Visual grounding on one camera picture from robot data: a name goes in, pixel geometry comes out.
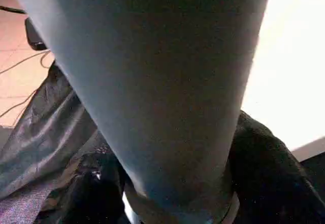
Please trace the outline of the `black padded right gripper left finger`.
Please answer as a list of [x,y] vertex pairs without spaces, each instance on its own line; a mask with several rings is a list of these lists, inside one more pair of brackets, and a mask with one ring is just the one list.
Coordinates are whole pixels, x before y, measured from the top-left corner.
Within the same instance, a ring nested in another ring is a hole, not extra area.
[[99,131],[64,169],[38,223],[129,223],[122,200],[126,173]]

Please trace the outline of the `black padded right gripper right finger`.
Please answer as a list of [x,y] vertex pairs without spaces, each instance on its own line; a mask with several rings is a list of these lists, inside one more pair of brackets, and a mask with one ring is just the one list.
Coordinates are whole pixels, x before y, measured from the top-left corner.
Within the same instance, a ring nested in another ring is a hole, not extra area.
[[324,223],[304,168],[262,123],[240,112],[229,154],[240,207],[235,223]]

